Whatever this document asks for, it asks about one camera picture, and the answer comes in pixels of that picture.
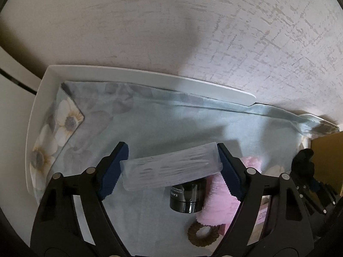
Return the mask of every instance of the flower center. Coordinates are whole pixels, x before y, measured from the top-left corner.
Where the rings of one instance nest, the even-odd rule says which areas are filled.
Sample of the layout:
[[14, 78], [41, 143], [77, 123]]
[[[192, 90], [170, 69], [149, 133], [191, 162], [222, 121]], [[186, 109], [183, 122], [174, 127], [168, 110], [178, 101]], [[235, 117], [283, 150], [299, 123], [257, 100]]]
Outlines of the flower center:
[[44, 155], [41, 151], [33, 151], [31, 155], [31, 163], [34, 168], [40, 170], [44, 165]]
[[74, 131], [76, 129], [76, 121], [73, 116], [68, 116], [65, 121], [67, 131]]

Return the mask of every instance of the white tray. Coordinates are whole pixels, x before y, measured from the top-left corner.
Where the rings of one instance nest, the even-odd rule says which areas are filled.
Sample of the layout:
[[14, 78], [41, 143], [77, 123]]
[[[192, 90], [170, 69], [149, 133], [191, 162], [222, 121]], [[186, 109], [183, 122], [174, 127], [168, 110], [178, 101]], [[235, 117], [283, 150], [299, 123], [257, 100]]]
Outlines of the white tray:
[[256, 97], [250, 93], [175, 75], [114, 67], [79, 65], [49, 66], [44, 74], [33, 103], [26, 137], [26, 184], [29, 193], [32, 195], [33, 187], [29, 169], [31, 151], [36, 138], [39, 135], [39, 130], [41, 129], [46, 111], [50, 107], [51, 102], [55, 100], [57, 90], [61, 83], [67, 80], [135, 83], [165, 90], [196, 94], [246, 106], [250, 106], [256, 102]]

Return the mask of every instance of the white flower print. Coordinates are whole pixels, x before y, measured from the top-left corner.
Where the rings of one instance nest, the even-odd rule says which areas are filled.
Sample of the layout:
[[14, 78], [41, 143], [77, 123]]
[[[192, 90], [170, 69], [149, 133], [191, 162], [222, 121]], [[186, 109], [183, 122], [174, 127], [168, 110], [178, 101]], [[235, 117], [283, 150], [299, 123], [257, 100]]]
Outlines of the white flower print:
[[55, 161], [52, 155], [56, 153], [57, 148], [57, 141], [49, 125], [45, 125], [33, 147], [30, 161], [32, 183], [38, 190], [45, 189], [47, 174]]
[[83, 121], [83, 115], [74, 102], [67, 98], [60, 102], [55, 119], [56, 123], [60, 126], [55, 134], [55, 138], [59, 146], [64, 146], [78, 125]]

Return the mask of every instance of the blue gripper pad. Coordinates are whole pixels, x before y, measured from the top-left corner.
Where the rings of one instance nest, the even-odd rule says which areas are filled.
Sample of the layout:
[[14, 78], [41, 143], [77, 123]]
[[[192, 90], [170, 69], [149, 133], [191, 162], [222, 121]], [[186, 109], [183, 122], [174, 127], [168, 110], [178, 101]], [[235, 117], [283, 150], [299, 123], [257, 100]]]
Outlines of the blue gripper pad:
[[121, 175], [120, 161], [127, 160], [129, 157], [129, 146], [124, 142], [123, 144], [124, 145], [119, 149], [117, 154], [114, 156], [114, 159], [112, 160], [111, 164], [105, 171], [103, 171], [102, 178], [98, 180], [101, 185], [98, 191], [98, 196], [100, 200], [104, 200], [107, 195], [112, 194], [114, 187], [116, 186], [116, 183]]
[[[227, 185], [227, 188], [229, 189], [230, 194], [232, 196], [235, 196], [239, 201], [242, 201], [245, 196], [245, 192], [242, 189], [242, 179], [237, 174], [237, 172], [235, 171], [234, 167], [232, 166], [232, 164], [230, 163], [230, 161], [228, 160], [228, 158], [226, 157], [222, 149], [218, 145], [217, 147], [218, 147], [220, 161], [223, 164], [223, 169], [221, 171], [221, 174]], [[232, 158], [231, 161], [237, 162], [236, 158], [234, 158], [230, 153], [228, 157], [230, 157], [230, 159]]]

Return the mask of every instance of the light blue cloth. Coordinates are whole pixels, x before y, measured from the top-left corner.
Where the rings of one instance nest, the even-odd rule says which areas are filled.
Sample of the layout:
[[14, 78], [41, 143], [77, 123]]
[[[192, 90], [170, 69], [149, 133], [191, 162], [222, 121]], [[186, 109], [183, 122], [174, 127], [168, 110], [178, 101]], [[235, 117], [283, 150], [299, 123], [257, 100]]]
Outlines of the light blue cloth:
[[[280, 165], [290, 170], [301, 140], [315, 124], [285, 110], [247, 107], [195, 95], [116, 82], [65, 82], [84, 115], [52, 166], [64, 176], [82, 173], [109, 155], [119, 141], [129, 158], [223, 142], [233, 156], [261, 156], [262, 170]], [[195, 215], [169, 208], [169, 188], [126, 191], [120, 178], [104, 206], [131, 255], [175, 257], [211, 255], [193, 246], [187, 229]], [[85, 240], [91, 240], [85, 223]]]

